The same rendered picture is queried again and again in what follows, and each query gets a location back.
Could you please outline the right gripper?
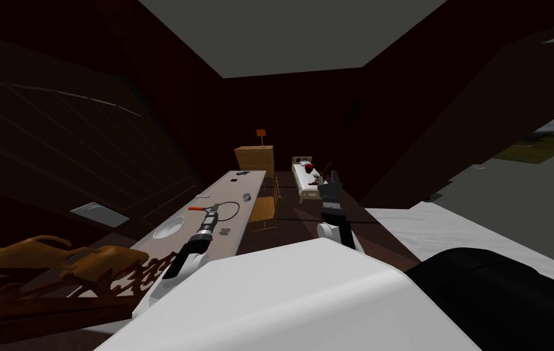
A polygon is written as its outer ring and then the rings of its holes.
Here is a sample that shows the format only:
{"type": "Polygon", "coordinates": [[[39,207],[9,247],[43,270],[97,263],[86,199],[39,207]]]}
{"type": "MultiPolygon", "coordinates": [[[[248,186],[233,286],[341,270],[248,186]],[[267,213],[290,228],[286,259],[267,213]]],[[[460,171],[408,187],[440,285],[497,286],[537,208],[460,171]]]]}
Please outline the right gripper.
{"type": "Polygon", "coordinates": [[[343,193],[343,184],[339,182],[337,170],[332,170],[330,183],[323,177],[318,178],[318,191],[322,199],[322,211],[341,211],[341,193],[343,193]]]}

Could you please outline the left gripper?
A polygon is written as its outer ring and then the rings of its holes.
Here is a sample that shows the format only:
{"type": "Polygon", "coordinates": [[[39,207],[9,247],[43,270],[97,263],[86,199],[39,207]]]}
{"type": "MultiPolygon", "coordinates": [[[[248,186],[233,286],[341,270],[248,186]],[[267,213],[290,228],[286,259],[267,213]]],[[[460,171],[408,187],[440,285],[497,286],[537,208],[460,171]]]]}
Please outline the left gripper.
{"type": "Polygon", "coordinates": [[[214,204],[211,207],[203,208],[207,214],[201,224],[201,235],[211,235],[218,223],[218,208],[220,204],[214,204]]]}

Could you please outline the small white bed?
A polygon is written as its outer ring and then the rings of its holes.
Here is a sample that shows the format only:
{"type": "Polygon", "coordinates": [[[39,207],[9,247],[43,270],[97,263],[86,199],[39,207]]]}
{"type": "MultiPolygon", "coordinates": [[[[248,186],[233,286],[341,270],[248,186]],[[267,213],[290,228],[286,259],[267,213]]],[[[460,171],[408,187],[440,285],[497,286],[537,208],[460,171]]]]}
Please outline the small white bed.
{"type": "Polygon", "coordinates": [[[318,178],[323,177],[326,181],[329,178],[330,164],[318,171],[311,161],[312,157],[292,157],[291,171],[296,181],[300,204],[304,200],[321,199],[318,191],[318,178]]]}

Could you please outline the long beige table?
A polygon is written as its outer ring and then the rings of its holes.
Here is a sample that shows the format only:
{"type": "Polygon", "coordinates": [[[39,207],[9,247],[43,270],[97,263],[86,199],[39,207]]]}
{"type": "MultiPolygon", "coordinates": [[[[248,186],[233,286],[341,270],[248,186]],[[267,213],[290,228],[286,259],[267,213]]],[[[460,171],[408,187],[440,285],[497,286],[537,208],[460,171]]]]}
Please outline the long beige table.
{"type": "Polygon", "coordinates": [[[177,252],[196,233],[205,216],[205,212],[189,211],[188,207],[209,207],[213,204],[233,201],[240,204],[240,210],[234,218],[217,223],[214,240],[207,250],[207,255],[211,260],[234,256],[240,246],[255,200],[262,189],[265,172],[249,171],[244,175],[237,174],[237,171],[229,171],[171,215],[169,218],[182,216],[185,219],[183,227],[177,233],[164,239],[153,239],[154,230],[152,230],[131,248],[147,252],[150,259],[163,258],[171,252],[177,252]],[[250,202],[243,201],[245,193],[250,193],[252,196],[250,202]],[[221,228],[229,228],[231,231],[227,236],[223,236],[219,234],[221,228]]]}

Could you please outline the white plate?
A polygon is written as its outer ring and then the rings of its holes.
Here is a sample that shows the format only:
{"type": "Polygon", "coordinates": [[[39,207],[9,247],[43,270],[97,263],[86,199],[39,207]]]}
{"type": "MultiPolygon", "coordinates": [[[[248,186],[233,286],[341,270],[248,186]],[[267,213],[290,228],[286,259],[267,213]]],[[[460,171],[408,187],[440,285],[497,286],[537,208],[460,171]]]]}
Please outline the white plate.
{"type": "Polygon", "coordinates": [[[177,233],[183,227],[184,222],[185,219],[182,216],[169,218],[153,231],[153,239],[164,239],[177,233]]]}

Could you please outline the wooden chair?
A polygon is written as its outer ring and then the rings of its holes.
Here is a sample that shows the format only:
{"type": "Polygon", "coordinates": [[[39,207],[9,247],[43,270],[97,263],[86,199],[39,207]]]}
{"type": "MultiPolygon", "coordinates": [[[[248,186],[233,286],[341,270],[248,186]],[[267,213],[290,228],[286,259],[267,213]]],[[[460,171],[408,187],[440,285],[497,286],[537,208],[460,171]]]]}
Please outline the wooden chair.
{"type": "Polygon", "coordinates": [[[262,223],[262,227],[257,227],[256,229],[251,227],[252,232],[276,228],[274,225],[268,227],[268,222],[275,221],[276,209],[281,198],[278,177],[274,177],[272,190],[273,194],[271,196],[258,197],[255,200],[254,207],[248,219],[248,224],[260,222],[262,223]]]}

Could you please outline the wooden dresser with orange lamp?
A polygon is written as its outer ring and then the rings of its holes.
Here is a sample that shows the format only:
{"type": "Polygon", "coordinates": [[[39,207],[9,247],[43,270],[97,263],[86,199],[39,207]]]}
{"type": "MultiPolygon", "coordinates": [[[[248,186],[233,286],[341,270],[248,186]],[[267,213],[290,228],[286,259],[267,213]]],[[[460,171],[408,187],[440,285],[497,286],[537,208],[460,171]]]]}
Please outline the wooden dresser with orange lamp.
{"type": "Polygon", "coordinates": [[[274,148],[263,144],[265,129],[257,129],[260,146],[241,146],[234,150],[241,171],[265,171],[266,179],[274,178],[274,148]]]}

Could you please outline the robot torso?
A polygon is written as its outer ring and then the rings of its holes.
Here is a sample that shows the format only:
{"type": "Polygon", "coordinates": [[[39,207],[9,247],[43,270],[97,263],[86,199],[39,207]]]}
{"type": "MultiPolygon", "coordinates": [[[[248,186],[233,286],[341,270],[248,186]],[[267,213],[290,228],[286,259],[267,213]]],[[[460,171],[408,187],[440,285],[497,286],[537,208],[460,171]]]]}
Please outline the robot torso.
{"type": "Polygon", "coordinates": [[[211,261],[95,351],[481,351],[402,271],[326,238],[211,261]]]}

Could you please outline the brown horse sculpture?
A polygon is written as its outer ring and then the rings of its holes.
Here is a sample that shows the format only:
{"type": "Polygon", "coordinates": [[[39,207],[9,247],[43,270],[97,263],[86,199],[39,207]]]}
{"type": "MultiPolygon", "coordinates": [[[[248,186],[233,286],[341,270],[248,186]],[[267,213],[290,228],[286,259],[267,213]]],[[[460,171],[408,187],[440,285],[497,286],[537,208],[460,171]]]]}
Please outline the brown horse sculpture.
{"type": "Polygon", "coordinates": [[[73,275],[95,282],[111,270],[121,279],[127,274],[124,268],[131,264],[152,264],[146,252],[121,246],[102,246],[98,249],[78,247],[61,249],[48,244],[56,241],[70,247],[71,242],[58,236],[39,235],[0,247],[0,269],[59,269],[60,278],[73,275]]]}

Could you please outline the large white bed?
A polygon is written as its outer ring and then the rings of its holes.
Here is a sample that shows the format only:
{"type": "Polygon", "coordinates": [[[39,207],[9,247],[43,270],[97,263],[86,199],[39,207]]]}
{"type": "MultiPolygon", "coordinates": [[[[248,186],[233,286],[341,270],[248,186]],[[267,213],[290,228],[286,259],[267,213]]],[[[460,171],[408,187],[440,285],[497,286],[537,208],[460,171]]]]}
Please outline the large white bed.
{"type": "Polygon", "coordinates": [[[554,259],[434,203],[421,202],[407,210],[370,208],[368,212],[422,261],[450,248],[473,247],[497,252],[554,279],[554,259]]]}

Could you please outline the window with green view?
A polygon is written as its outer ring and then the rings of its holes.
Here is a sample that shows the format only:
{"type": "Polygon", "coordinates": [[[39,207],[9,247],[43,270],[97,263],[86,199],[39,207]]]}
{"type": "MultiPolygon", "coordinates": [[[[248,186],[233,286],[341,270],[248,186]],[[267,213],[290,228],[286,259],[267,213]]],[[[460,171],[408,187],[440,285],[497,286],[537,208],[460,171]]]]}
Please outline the window with green view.
{"type": "Polygon", "coordinates": [[[494,156],[495,159],[538,164],[554,157],[554,119],[494,156]]]}

